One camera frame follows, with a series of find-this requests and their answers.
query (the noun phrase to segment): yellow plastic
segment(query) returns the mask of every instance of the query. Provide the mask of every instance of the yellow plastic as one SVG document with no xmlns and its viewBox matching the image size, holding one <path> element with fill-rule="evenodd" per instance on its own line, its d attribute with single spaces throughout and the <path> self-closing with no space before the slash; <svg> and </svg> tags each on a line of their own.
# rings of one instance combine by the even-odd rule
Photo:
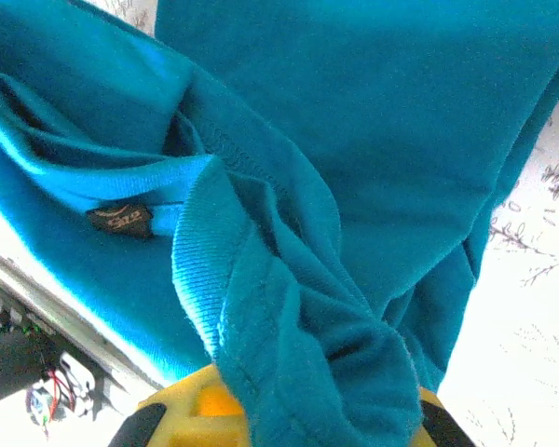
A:
<svg viewBox="0 0 559 447">
<path fill-rule="evenodd" d="M 426 389 L 421 398 L 443 405 Z M 240 403 L 210 365 L 141 402 L 163 403 L 167 411 L 147 447 L 250 447 L 249 426 Z M 422 427 L 410 447 L 439 447 Z"/>
</svg>

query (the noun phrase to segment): yellow object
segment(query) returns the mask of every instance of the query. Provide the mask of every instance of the yellow object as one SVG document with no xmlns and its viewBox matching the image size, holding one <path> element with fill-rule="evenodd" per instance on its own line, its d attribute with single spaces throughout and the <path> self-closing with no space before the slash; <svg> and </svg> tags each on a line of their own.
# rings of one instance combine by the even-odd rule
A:
<svg viewBox="0 0 559 447">
<path fill-rule="evenodd" d="M 421 399 L 425 421 L 410 447 L 473 445 L 433 393 L 421 389 Z M 157 407 L 158 404 L 165 405 L 165 409 L 159 405 L 163 416 L 156 418 L 153 427 L 141 426 L 142 421 L 137 426 L 137 421 L 134 421 L 135 425 L 131 424 L 133 427 L 125 430 L 125 436 L 129 435 L 129 429 L 135 430 L 137 437 L 144 437 L 147 433 L 147 447 L 251 446 L 246 414 L 212 365 L 157 392 L 141 402 L 138 411 Z M 155 431 L 149 437 L 150 429 Z"/>
</svg>

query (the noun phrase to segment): clothing label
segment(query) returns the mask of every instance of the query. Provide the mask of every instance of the clothing label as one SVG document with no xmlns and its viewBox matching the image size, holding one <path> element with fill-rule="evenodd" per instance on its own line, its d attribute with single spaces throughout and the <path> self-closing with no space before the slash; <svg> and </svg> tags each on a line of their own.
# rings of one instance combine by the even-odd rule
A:
<svg viewBox="0 0 559 447">
<path fill-rule="evenodd" d="M 98 208 L 87 211 L 89 221 L 98 230 L 116 235 L 147 239 L 153 236 L 153 215 L 145 205 L 125 205 L 117 208 Z"/>
</svg>

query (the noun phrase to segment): teal sweatshirt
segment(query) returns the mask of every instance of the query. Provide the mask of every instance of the teal sweatshirt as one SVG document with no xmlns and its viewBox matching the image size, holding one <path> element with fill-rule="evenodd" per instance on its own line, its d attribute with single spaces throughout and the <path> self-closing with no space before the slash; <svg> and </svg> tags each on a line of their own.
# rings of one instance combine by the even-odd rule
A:
<svg viewBox="0 0 559 447">
<path fill-rule="evenodd" d="M 406 446 L 559 99 L 559 0 L 0 0 L 0 211 L 253 445 Z"/>
</svg>

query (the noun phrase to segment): wire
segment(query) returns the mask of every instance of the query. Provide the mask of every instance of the wire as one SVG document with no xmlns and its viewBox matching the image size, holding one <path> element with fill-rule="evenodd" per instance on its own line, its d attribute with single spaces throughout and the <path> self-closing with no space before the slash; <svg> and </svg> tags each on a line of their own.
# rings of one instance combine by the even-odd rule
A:
<svg viewBox="0 0 559 447">
<path fill-rule="evenodd" d="M 46 435 L 46 440 L 49 440 L 49 433 L 48 433 L 48 421 L 44 421 L 44 424 L 41 426 L 44 435 Z"/>
<path fill-rule="evenodd" d="M 56 408 L 58 408 L 62 393 L 58 393 L 58 382 L 56 380 L 56 374 L 53 371 L 50 371 L 48 375 L 54 380 L 54 399 L 49 407 L 49 421 L 51 422 L 54 419 L 54 413 L 56 412 Z"/>
<path fill-rule="evenodd" d="M 56 382 L 58 382 L 59 386 L 62 386 L 66 392 L 68 393 L 68 397 L 69 397 L 69 406 L 72 412 L 75 411 L 75 406 L 76 406 L 76 399 L 75 399 L 75 394 L 73 394 L 73 392 L 71 391 L 71 388 L 66 385 L 62 379 L 60 377 L 58 377 L 54 372 L 50 375 L 50 377 L 52 377 L 52 379 L 54 379 Z"/>
</svg>

